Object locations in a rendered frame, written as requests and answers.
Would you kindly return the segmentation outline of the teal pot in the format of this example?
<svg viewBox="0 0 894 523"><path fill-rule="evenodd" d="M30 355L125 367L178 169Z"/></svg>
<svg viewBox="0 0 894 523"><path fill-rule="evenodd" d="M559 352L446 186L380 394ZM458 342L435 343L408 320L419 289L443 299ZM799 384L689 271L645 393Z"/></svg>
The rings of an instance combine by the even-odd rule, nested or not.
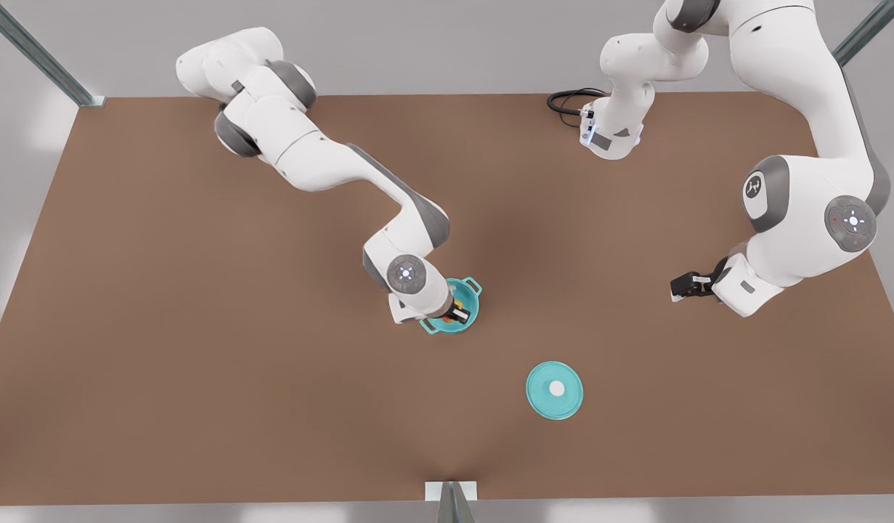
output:
<svg viewBox="0 0 894 523"><path fill-rule="evenodd" d="M460 332L464 332L467 328L472 327L474 321L476 321L477 315L479 314L479 295L482 293L482 285L473 279L472 277L466 277L463 279L451 278L448 277L446 279L447 284L450 286L450 290L453 296L456 296L460 301L463 302L464 308L471 312L471 317L469 321L465 325L461 325L459 322L455 323L444 323L438 318L424 318L420 319L419 323L421 327L429 334L446 334L446 335L455 335Z"/></svg>

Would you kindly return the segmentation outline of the teal pot lid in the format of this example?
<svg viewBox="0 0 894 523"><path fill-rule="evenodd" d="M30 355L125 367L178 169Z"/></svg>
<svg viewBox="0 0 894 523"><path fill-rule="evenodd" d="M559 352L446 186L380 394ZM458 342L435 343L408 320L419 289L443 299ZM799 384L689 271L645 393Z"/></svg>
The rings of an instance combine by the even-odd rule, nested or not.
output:
<svg viewBox="0 0 894 523"><path fill-rule="evenodd" d="M582 407L584 397L579 374L559 361L536 365L527 375L525 393L537 414L554 421L572 417Z"/></svg>

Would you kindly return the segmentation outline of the silver frame post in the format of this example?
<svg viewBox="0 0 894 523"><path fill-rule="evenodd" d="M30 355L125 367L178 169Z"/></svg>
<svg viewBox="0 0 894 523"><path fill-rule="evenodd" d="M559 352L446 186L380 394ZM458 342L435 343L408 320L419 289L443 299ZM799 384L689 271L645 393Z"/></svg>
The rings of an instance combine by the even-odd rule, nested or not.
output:
<svg viewBox="0 0 894 523"><path fill-rule="evenodd" d="M107 98L85 89L1 3L0 33L79 108L101 108L105 105Z"/></svg>
<svg viewBox="0 0 894 523"><path fill-rule="evenodd" d="M476 523L470 500L479 499L476 481L426 482L426 502L437 502L437 523Z"/></svg>
<svg viewBox="0 0 894 523"><path fill-rule="evenodd" d="M845 67L892 20L894 20L894 0L879 0L864 20L833 49L832 56L839 66Z"/></svg>

